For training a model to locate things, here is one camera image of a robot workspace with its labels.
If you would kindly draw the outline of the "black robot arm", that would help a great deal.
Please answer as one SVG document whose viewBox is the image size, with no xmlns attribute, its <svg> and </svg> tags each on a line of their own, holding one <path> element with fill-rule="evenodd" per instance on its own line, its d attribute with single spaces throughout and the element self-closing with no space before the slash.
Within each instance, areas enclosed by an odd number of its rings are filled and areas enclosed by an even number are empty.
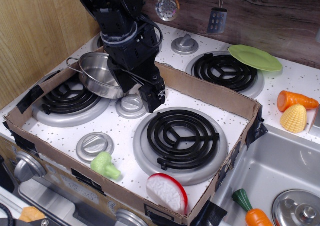
<svg viewBox="0 0 320 226">
<path fill-rule="evenodd" d="M 142 12 L 144 0 L 79 0 L 97 21 L 109 70 L 128 92 L 140 84 L 139 94 L 148 113 L 165 102 L 166 86 L 155 65 L 163 38 L 159 27 Z"/>
</svg>

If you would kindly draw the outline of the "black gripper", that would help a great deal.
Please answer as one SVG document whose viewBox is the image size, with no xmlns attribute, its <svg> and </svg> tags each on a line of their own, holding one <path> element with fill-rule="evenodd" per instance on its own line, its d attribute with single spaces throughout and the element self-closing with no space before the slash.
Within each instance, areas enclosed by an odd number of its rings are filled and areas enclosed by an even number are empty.
<svg viewBox="0 0 320 226">
<path fill-rule="evenodd" d="M 155 27 L 139 23 L 136 34 L 109 36 L 101 34 L 104 50 L 110 56 L 109 70 L 124 93 L 141 84 L 139 94 L 148 113 L 153 113 L 165 103 L 166 85 L 155 66 L 160 41 Z"/>
</svg>

